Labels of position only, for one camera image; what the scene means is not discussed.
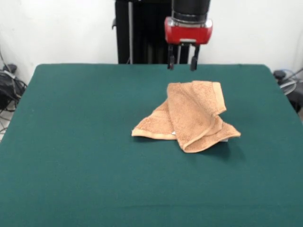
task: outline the white wall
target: white wall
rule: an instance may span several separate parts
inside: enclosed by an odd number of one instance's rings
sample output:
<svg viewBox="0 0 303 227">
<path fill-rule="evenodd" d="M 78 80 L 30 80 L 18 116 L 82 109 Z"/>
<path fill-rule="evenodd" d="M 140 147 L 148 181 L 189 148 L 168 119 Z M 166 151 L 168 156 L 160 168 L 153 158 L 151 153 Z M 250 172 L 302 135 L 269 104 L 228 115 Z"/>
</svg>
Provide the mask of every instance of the white wall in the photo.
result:
<svg viewBox="0 0 303 227">
<path fill-rule="evenodd" d="M 113 0 L 0 0 L 0 44 L 28 82 L 53 62 L 117 63 Z M 212 0 L 210 43 L 200 63 L 303 66 L 302 0 Z"/>
</svg>

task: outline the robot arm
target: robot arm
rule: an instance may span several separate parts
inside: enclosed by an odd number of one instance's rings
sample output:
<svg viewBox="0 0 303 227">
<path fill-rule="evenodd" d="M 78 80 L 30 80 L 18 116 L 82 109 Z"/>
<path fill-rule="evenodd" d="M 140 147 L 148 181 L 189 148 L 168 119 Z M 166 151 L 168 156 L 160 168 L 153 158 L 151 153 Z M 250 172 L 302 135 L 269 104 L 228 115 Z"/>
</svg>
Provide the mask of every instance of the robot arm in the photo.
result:
<svg viewBox="0 0 303 227">
<path fill-rule="evenodd" d="M 207 44 L 213 23 L 207 20 L 210 0 L 172 0 L 172 16 L 165 20 L 165 38 L 169 44 L 168 69 L 173 69 L 173 45 L 193 45 L 195 54 L 190 69 L 197 69 L 200 45 Z"/>
</svg>

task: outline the green felt surface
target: green felt surface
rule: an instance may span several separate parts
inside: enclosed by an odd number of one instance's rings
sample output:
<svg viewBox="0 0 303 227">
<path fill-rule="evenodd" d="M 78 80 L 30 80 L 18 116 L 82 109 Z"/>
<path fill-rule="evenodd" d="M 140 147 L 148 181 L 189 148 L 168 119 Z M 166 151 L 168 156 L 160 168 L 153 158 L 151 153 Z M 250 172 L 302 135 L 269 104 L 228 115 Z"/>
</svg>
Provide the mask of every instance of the green felt surface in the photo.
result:
<svg viewBox="0 0 303 227">
<path fill-rule="evenodd" d="M 222 84 L 241 133 L 132 138 L 170 82 Z M 303 127 L 260 65 L 38 66 L 0 144 L 0 227 L 303 226 Z"/>
</svg>

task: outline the towel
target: towel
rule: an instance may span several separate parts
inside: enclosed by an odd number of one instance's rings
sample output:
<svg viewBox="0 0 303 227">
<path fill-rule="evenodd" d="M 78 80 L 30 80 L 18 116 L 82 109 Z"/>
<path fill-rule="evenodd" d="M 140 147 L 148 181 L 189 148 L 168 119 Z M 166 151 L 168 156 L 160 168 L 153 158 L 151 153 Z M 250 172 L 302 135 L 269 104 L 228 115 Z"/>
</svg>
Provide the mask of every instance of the towel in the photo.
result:
<svg viewBox="0 0 303 227">
<path fill-rule="evenodd" d="M 170 83 L 167 100 L 133 129 L 132 136 L 177 140 L 184 152 L 200 152 L 241 135 L 220 118 L 219 114 L 224 111 L 220 83 Z"/>
</svg>

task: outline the black cylinder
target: black cylinder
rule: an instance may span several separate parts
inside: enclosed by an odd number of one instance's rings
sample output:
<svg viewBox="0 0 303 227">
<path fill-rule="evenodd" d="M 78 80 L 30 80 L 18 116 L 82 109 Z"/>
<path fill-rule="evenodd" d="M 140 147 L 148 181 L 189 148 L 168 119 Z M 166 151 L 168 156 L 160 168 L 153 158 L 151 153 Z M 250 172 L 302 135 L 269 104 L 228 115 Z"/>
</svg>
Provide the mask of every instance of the black cylinder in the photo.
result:
<svg viewBox="0 0 303 227">
<path fill-rule="evenodd" d="M 206 21 L 210 0 L 172 0 L 173 18 L 184 23 Z"/>
</svg>

